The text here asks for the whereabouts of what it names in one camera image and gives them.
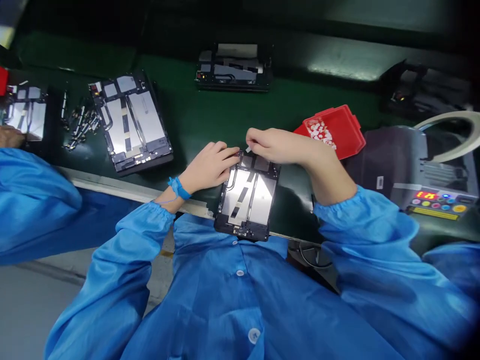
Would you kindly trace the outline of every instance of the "blue wrist strap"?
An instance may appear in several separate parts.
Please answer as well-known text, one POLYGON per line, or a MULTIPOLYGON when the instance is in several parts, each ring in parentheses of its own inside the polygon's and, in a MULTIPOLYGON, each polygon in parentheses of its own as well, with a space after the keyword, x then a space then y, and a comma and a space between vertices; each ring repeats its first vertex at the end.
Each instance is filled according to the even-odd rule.
POLYGON ((168 185, 171 186, 173 192, 177 197, 181 197, 183 200, 188 200, 192 195, 190 195, 182 186, 182 183, 180 182, 179 178, 176 177, 174 179, 170 178, 170 181, 168 182, 168 185))

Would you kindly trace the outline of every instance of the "red tray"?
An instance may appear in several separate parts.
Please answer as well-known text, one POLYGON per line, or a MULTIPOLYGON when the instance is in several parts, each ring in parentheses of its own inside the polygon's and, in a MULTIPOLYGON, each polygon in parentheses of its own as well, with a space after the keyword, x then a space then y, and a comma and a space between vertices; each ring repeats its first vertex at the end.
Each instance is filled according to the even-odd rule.
POLYGON ((7 80, 9 78, 9 72, 3 67, 0 67, 0 96, 5 95, 7 92, 7 80))
POLYGON ((331 141, 336 145, 336 155, 340 160, 356 155, 365 146, 365 138, 360 132, 360 124, 357 117, 352 114, 348 105, 330 108, 305 119, 302 125, 294 131, 314 138, 315 132, 307 128, 307 123, 323 122, 324 129, 328 129, 331 141))

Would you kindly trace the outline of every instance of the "digital display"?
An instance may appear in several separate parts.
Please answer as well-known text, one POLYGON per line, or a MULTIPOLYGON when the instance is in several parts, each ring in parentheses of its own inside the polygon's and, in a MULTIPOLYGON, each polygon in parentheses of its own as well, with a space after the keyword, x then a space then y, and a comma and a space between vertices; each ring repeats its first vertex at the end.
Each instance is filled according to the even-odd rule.
POLYGON ((416 197, 420 199, 435 200, 437 194, 435 192, 419 191, 416 193, 416 197))

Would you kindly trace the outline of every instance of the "hand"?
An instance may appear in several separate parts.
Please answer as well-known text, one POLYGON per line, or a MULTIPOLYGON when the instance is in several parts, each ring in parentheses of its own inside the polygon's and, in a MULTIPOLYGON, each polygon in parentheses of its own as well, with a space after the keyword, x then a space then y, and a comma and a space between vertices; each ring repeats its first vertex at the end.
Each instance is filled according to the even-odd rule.
POLYGON ((277 164, 307 166, 319 158, 337 159, 335 150, 322 141, 275 128, 251 127, 246 133, 246 143, 255 154, 277 164))
POLYGON ((246 143, 255 154, 271 162, 303 166, 317 201, 324 206, 341 203, 357 192, 335 150, 322 141, 274 128, 250 128, 246 143))
POLYGON ((222 141, 210 142, 178 177, 182 187, 193 194, 226 182, 230 176, 230 167, 240 161, 238 156, 232 156, 239 150, 239 147, 227 148, 227 144, 222 141))
POLYGON ((25 135, 13 126, 0 126, 0 148, 19 148, 25 140, 25 135))

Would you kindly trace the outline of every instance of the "tape roll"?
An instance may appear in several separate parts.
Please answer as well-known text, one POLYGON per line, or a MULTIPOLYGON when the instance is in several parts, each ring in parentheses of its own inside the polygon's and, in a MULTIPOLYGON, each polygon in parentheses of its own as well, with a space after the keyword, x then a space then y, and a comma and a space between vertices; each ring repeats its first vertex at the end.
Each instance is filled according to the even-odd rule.
POLYGON ((415 129, 424 131, 429 127, 436 125, 438 123, 452 120, 452 119, 463 119, 468 121, 471 124, 471 133, 470 136, 460 144, 459 146, 453 148, 452 150, 446 151, 440 155, 434 156, 432 161, 436 163, 444 163, 472 152, 480 146, 480 112, 475 111, 453 111, 447 112, 441 115, 431 117, 425 121, 414 126, 415 129))

